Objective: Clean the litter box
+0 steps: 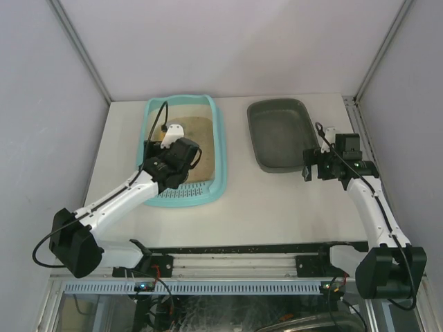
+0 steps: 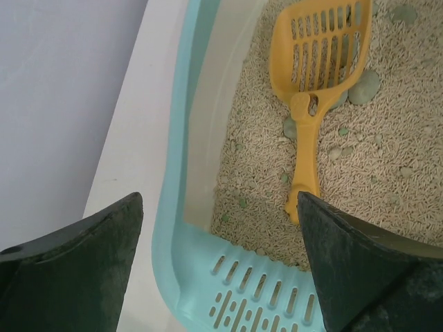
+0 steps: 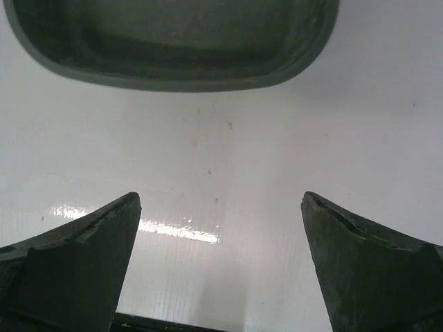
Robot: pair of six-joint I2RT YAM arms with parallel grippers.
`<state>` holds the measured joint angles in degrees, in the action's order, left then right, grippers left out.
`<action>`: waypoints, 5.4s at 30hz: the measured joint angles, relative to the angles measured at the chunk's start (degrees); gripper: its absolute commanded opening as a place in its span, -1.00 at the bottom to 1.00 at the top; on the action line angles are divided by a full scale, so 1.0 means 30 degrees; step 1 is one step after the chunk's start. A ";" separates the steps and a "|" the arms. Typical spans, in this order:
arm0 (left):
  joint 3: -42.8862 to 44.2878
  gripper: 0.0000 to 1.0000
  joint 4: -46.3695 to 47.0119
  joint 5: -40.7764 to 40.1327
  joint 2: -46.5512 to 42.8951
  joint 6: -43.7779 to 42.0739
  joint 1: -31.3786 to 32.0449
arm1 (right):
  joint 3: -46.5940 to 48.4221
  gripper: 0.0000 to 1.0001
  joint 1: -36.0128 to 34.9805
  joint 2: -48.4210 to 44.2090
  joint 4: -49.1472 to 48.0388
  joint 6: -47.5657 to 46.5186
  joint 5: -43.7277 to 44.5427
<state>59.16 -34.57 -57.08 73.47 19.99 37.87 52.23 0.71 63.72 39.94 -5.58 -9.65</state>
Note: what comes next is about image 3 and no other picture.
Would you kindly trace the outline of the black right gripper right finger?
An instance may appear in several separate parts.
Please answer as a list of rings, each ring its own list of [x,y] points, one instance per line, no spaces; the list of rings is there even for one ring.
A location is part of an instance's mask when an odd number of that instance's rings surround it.
[[[442,247],[305,192],[302,221],[333,331],[441,331]]]

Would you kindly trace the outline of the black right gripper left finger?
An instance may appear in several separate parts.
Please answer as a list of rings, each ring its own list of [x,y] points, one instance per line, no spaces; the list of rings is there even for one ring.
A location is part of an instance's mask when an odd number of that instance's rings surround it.
[[[1,248],[2,331],[109,331],[141,217],[130,192]]]

